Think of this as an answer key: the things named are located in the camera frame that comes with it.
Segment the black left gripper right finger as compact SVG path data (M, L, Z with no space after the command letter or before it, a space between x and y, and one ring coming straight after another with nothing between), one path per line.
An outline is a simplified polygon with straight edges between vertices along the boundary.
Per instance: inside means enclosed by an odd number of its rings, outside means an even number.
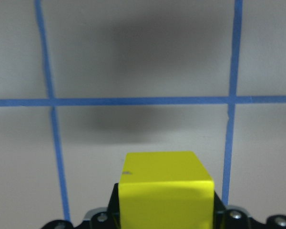
M221 228L225 211L226 211L225 205L219 198L218 194L214 192L213 229Z

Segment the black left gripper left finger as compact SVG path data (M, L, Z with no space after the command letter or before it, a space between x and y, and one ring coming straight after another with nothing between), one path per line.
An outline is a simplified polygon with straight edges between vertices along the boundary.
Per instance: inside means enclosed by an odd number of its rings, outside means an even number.
M114 184L109 204L107 207L108 222L106 223L106 229L120 229L120 204L119 204L119 192L118 183Z

